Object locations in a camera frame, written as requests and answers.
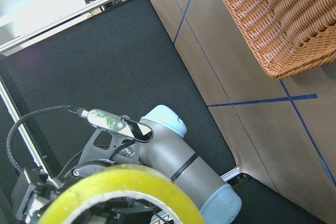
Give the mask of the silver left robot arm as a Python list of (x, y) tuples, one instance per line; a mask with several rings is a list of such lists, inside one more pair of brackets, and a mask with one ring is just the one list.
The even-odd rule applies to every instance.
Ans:
[(57, 176), (42, 168), (19, 172), (12, 208), (23, 223), (231, 223), (241, 199), (184, 142), (186, 126), (170, 108), (158, 105), (139, 122), (99, 109), (56, 106), (86, 119), (95, 132)]

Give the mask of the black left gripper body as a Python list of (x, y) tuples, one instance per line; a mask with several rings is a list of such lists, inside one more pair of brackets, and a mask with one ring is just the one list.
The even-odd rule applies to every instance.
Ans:
[(113, 162), (107, 159), (88, 161), (65, 168), (53, 182), (39, 168), (25, 169), (19, 175), (11, 194), (14, 216), (19, 221), (27, 221), (28, 217), (36, 221), (37, 214), (42, 213), (66, 189), (112, 165)]

